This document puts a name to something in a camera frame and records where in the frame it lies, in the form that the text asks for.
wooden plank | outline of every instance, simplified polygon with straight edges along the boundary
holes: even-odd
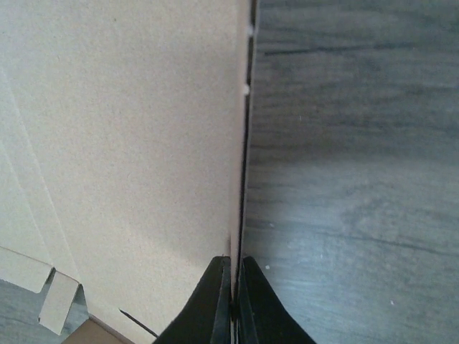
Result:
[[[456,3],[261,4],[245,252],[317,343],[455,342]]]

cardboard flap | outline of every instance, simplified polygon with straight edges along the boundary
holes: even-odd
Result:
[[[79,285],[74,279],[56,272],[44,299],[39,324],[60,335]]]
[[[0,247],[0,279],[39,293],[52,267],[22,254]]]

white cardboard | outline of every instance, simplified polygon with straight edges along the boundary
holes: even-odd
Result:
[[[1,140],[0,238],[0,247],[52,264]]]
[[[60,335],[79,285],[74,279],[55,272],[38,317],[39,324]]]
[[[0,11],[0,25],[3,23],[2,16],[7,15],[5,11],[6,9]],[[2,52],[3,50],[0,50],[0,59],[5,59]],[[34,225],[41,232],[41,238],[46,244],[49,263],[62,273],[79,279],[80,276],[77,273],[10,86],[0,63],[0,142],[3,143],[5,154],[9,157],[11,168],[14,169],[18,185],[27,202],[26,207],[32,213]],[[25,236],[20,236],[14,231],[10,233],[24,242],[23,247],[17,247],[16,251],[28,255],[28,245],[30,241],[33,241],[32,238],[29,236],[26,239]],[[5,241],[5,235],[1,234],[0,246]]]
[[[110,305],[103,322],[122,309],[160,333],[229,254],[245,115],[237,25],[236,0],[0,5],[0,66],[65,238],[39,229],[50,253],[68,243],[89,312]]]
[[[4,281],[39,293],[49,277],[52,267],[0,247],[0,278]]]

black plastic part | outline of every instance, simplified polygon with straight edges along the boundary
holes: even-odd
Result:
[[[155,344],[230,344],[229,257],[215,257],[177,318]],[[242,261],[234,310],[240,344],[316,344],[287,313],[252,257]]]
[[[253,257],[242,263],[239,339],[241,344],[316,344],[287,313]]]
[[[155,344],[229,344],[229,257],[214,257],[184,309]]]

